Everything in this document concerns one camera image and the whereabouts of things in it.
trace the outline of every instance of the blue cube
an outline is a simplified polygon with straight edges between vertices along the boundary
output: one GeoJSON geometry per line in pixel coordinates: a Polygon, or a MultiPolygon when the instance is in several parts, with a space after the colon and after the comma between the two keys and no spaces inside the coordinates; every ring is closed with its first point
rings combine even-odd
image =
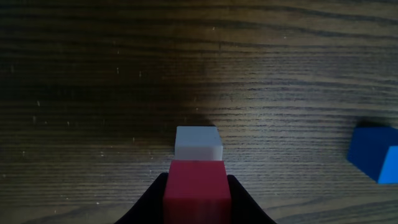
{"type": "Polygon", "coordinates": [[[379,184],[398,183],[398,129],[355,128],[347,159],[379,184]]]}

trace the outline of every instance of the cube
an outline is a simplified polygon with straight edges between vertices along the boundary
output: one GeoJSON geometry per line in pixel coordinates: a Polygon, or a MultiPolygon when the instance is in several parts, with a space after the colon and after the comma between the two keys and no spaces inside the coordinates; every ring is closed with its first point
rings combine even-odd
{"type": "Polygon", "coordinates": [[[230,224],[223,161],[172,161],[163,197],[165,224],[230,224]]]}
{"type": "Polygon", "coordinates": [[[174,159],[222,161],[223,143],[215,126],[178,126],[174,159]]]}
{"type": "Polygon", "coordinates": [[[379,184],[398,183],[398,130],[355,128],[347,159],[379,184]]]}

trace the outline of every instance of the white block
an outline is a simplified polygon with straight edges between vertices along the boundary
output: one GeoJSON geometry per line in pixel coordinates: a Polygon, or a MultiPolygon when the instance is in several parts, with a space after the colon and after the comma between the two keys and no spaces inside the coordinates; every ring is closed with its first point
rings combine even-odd
{"type": "Polygon", "coordinates": [[[174,159],[222,161],[223,143],[215,126],[178,126],[174,159]]]}

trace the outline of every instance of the red block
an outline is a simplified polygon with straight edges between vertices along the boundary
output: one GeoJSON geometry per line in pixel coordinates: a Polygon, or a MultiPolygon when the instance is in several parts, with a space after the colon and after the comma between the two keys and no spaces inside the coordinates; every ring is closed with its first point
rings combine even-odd
{"type": "Polygon", "coordinates": [[[163,197],[165,224],[229,224],[231,194],[223,161],[172,161],[163,197]]]}

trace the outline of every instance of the wooden table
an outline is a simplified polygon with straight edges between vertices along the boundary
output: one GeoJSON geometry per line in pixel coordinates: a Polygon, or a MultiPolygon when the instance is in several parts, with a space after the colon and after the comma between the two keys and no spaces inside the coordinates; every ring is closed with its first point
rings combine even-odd
{"type": "Polygon", "coordinates": [[[398,124],[398,4],[3,1],[0,223],[113,223],[214,124],[278,223],[397,223],[398,186],[345,159],[398,124]]]}

